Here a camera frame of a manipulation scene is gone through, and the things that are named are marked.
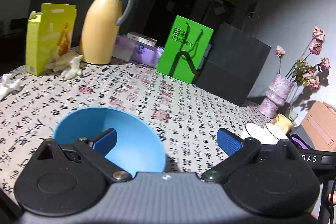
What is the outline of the person's hand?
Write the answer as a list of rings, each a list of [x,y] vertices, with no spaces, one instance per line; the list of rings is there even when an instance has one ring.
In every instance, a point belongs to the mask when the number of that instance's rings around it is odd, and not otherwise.
[[[336,192],[334,192],[333,194],[329,194],[329,195],[328,195],[328,200],[329,200],[329,202],[331,202],[333,205],[336,205]]]

